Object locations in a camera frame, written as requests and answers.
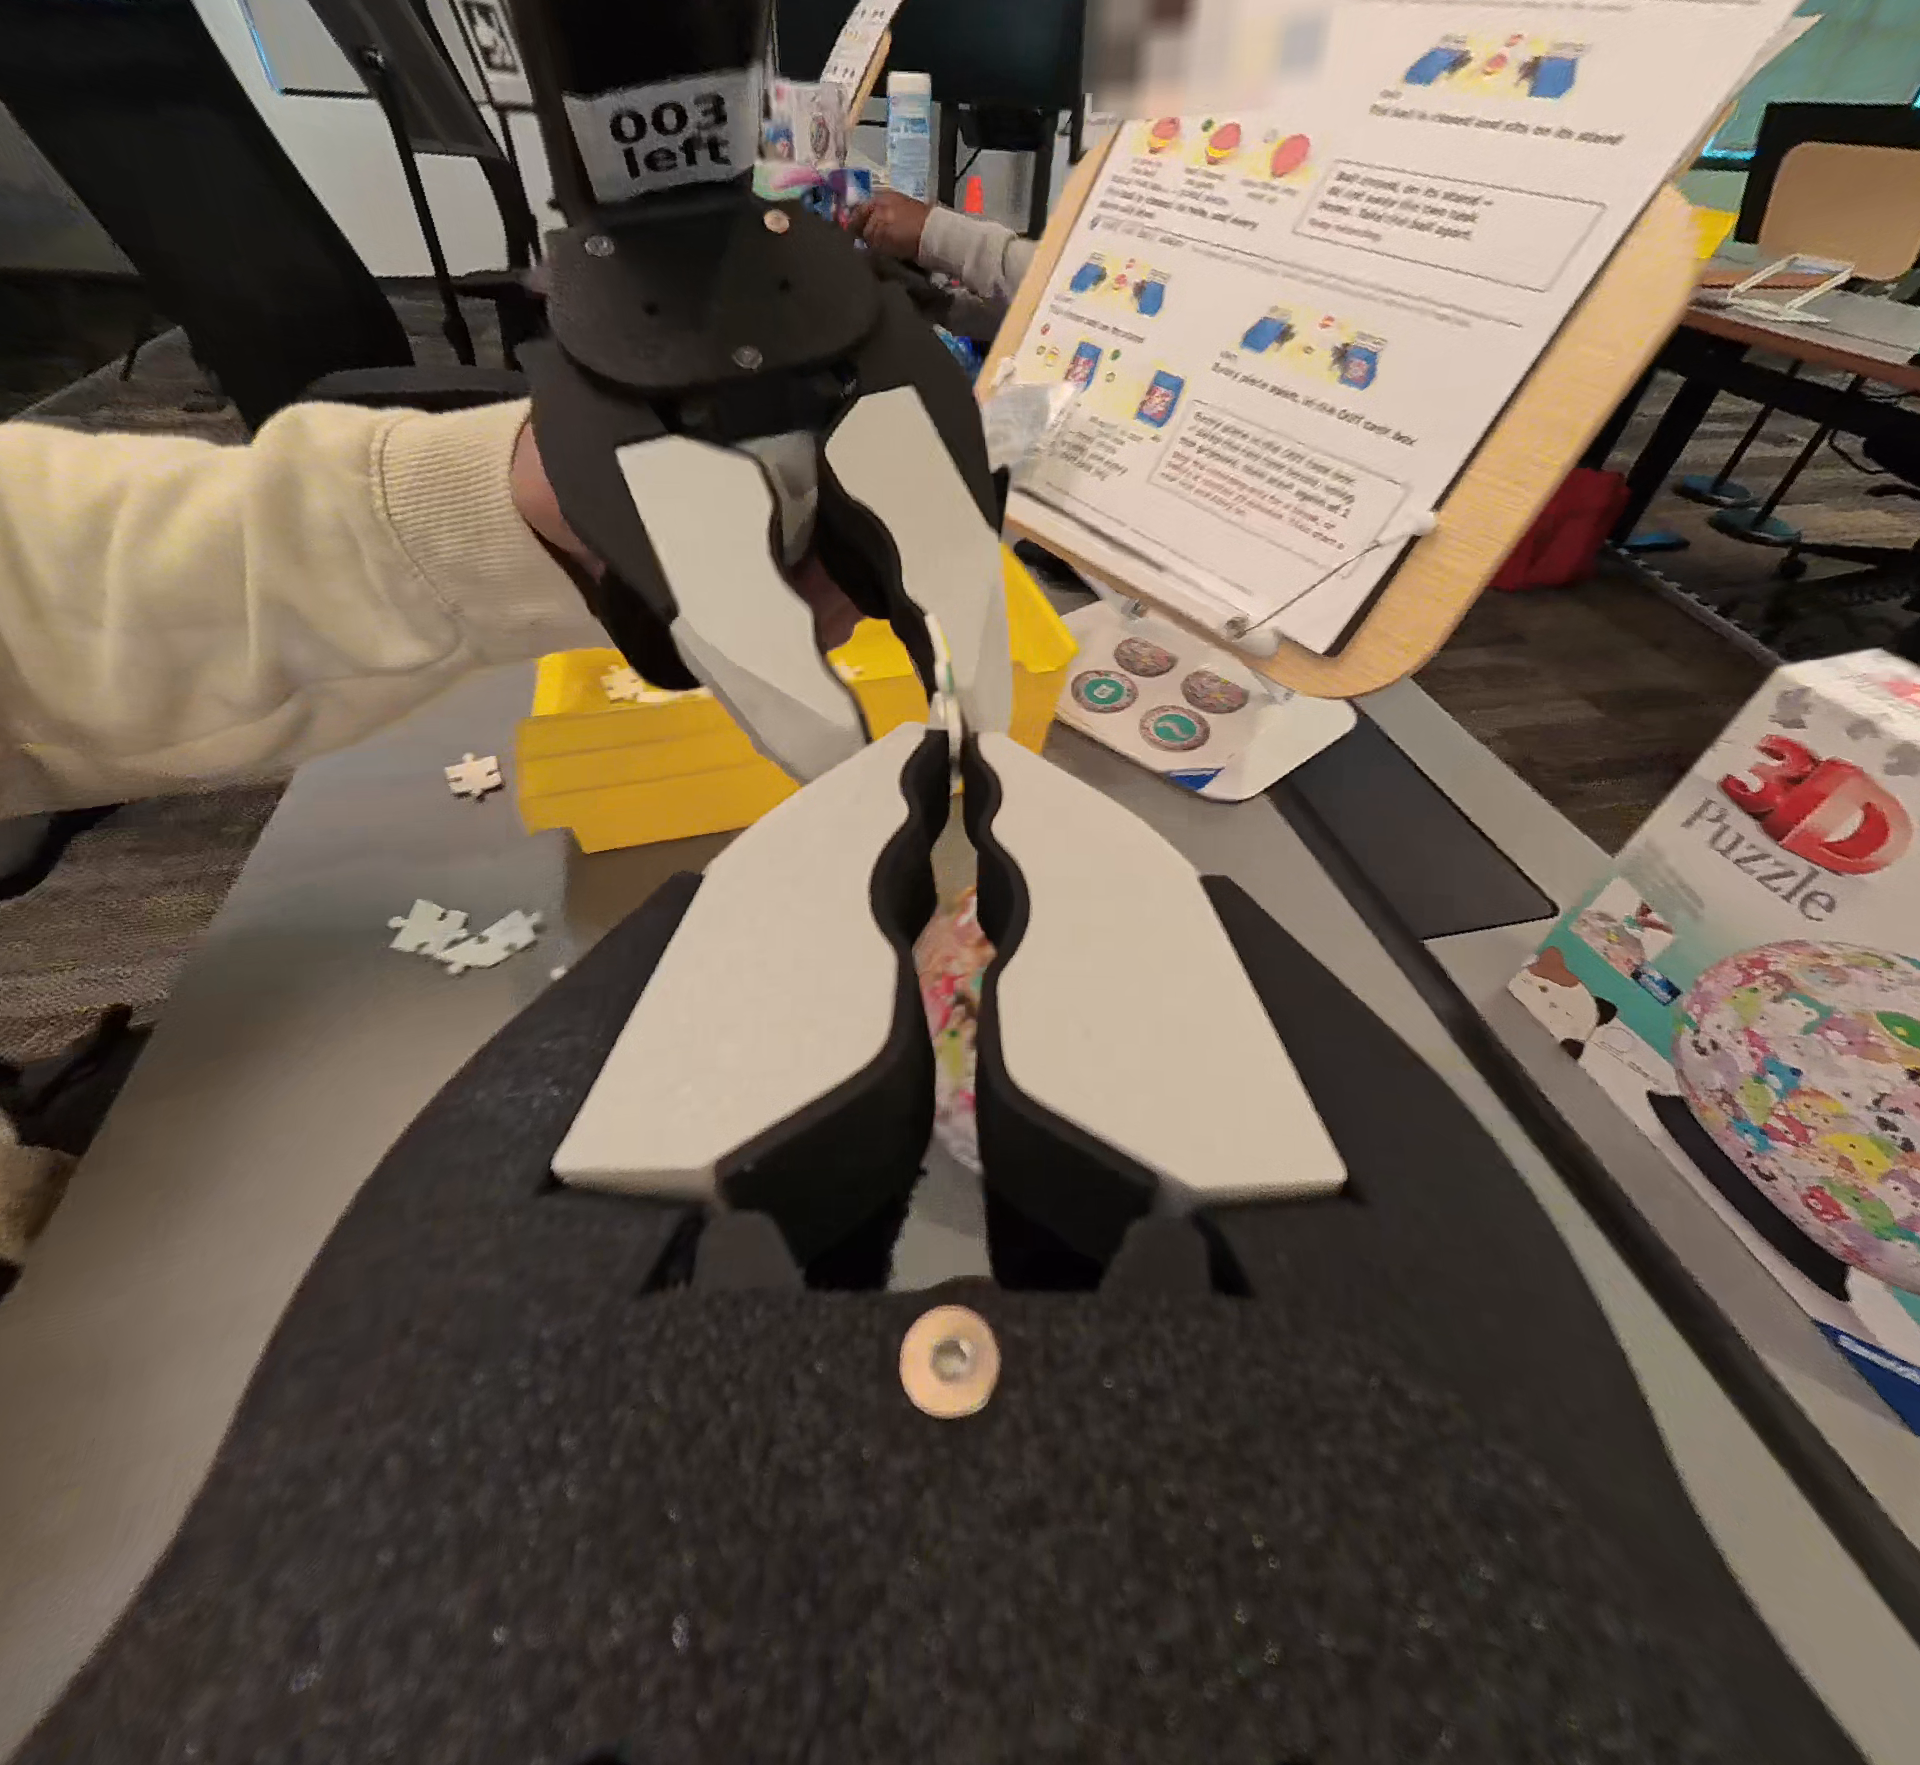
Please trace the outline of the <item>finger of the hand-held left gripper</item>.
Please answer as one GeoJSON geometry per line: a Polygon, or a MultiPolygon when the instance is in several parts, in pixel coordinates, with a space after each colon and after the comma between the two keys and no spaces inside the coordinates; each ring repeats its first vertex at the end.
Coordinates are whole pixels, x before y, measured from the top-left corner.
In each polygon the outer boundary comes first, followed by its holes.
{"type": "Polygon", "coordinates": [[[779,494],[757,457],[683,434],[618,449],[660,566],[682,665],[757,750],[799,784],[870,743],[781,561],[779,494]]]}
{"type": "Polygon", "coordinates": [[[924,689],[936,694],[948,665],[964,725],[1008,732],[1015,665],[1003,547],[922,395],[857,398],[825,436],[824,457],[829,506],[924,689]]]}

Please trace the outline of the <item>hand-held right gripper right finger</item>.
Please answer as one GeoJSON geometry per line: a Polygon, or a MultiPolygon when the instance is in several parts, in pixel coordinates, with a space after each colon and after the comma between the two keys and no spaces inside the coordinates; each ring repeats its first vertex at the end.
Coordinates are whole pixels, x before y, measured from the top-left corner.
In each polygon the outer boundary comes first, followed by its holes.
{"type": "Polygon", "coordinates": [[[1000,1283],[1081,1288],[1153,1220],[1331,1202],[1346,1161],[1227,907],[1123,800],[997,732],[963,754],[980,982],[973,1116],[1000,1283]]]}

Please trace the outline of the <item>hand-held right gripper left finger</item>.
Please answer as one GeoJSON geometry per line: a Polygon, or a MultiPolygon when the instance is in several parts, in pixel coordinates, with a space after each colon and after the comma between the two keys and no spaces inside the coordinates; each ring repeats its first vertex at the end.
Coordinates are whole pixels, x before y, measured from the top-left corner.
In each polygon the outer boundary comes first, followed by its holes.
{"type": "Polygon", "coordinates": [[[726,1222],[824,1293],[884,1293],[931,1139],[914,946],[948,734],[905,723],[636,914],[658,942],[552,1157],[568,1227],[662,1250],[726,1222]]]}

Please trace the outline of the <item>colourful puzzle ball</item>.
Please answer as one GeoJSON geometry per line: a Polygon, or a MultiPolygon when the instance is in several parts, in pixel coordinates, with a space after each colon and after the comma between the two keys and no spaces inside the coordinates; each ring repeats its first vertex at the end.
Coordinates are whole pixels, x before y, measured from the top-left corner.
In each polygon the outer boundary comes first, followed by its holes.
{"type": "Polygon", "coordinates": [[[976,1022],[994,949],[976,916],[976,889],[948,897],[914,948],[934,1049],[934,1137],[973,1178],[982,1176],[975,1116],[976,1022]]]}

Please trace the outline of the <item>clear bag of puzzle pieces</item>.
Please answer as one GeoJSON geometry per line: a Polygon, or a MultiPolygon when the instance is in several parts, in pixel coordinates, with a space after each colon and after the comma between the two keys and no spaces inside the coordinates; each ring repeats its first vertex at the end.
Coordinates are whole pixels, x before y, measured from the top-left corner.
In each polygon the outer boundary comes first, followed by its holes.
{"type": "Polygon", "coordinates": [[[1004,382],[979,405],[992,471],[1018,473],[1043,449],[1051,426],[1078,401],[1068,382],[1004,382]]]}

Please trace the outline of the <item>puzzle box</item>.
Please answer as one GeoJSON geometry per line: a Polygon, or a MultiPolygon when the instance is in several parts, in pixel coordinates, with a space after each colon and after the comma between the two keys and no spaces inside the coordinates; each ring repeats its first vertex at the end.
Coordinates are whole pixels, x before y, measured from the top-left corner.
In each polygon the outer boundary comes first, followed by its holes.
{"type": "Polygon", "coordinates": [[[1510,992],[1917,1433],[1917,666],[1776,669],[1510,992]]]}

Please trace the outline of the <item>person's left hand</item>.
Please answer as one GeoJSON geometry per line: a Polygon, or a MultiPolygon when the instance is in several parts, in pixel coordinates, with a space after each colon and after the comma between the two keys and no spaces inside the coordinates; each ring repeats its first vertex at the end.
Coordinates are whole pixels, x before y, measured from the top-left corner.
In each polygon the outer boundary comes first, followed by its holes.
{"type": "Polygon", "coordinates": [[[541,462],[534,421],[527,421],[515,439],[508,487],[518,518],[540,539],[541,547],[571,578],[597,584],[603,576],[603,561],[563,518],[560,498],[541,462]]]}

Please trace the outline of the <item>white printed sheet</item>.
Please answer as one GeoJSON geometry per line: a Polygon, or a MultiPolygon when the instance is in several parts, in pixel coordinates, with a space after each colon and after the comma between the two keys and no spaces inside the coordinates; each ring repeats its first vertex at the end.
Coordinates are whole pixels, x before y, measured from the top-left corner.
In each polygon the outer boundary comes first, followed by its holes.
{"type": "Polygon", "coordinates": [[[1156,614],[1091,602],[1064,627],[1076,657],[1057,719],[1202,798],[1250,800],[1357,727],[1353,703],[1284,689],[1156,614]]]}

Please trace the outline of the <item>grey rounded pad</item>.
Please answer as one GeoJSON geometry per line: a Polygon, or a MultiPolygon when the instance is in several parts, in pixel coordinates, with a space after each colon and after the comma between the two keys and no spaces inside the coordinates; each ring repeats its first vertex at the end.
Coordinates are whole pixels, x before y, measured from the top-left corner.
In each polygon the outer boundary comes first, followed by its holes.
{"type": "Polygon", "coordinates": [[[1550,895],[1368,717],[1278,781],[1269,800],[1419,942],[1559,914],[1550,895]]]}

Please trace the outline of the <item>white paper poster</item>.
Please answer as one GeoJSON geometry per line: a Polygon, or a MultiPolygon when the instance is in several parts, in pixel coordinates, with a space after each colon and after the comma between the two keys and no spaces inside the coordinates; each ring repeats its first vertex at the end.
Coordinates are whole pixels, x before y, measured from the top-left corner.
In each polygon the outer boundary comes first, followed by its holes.
{"type": "Polygon", "coordinates": [[[1010,511],[1224,635],[1344,646],[1621,237],[1802,0],[1324,6],[1113,141],[1015,375],[1010,511]]]}

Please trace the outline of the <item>red fabric bag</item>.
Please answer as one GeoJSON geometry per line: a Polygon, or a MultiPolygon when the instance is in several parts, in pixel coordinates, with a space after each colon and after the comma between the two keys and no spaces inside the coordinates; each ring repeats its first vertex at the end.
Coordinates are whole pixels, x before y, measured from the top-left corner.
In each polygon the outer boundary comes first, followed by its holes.
{"type": "Polygon", "coordinates": [[[1623,471],[1568,471],[1494,578],[1494,590],[1547,592],[1586,582],[1596,571],[1600,547],[1619,523],[1625,503],[1623,471]]]}

